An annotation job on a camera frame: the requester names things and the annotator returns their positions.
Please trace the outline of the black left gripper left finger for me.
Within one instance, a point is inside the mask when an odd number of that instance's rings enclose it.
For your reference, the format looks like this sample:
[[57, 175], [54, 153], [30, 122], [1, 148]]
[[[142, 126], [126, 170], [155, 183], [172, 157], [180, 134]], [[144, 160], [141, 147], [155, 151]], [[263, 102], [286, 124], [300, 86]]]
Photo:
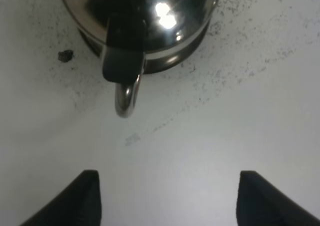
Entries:
[[85, 170], [22, 225], [101, 225], [101, 221], [99, 173]]

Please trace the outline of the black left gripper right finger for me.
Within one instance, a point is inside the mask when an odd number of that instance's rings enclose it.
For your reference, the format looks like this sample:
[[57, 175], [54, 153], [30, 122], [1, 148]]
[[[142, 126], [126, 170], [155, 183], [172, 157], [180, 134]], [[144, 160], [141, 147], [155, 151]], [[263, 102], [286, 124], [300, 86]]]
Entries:
[[319, 225], [300, 207], [255, 171], [241, 171], [236, 202], [238, 225]]

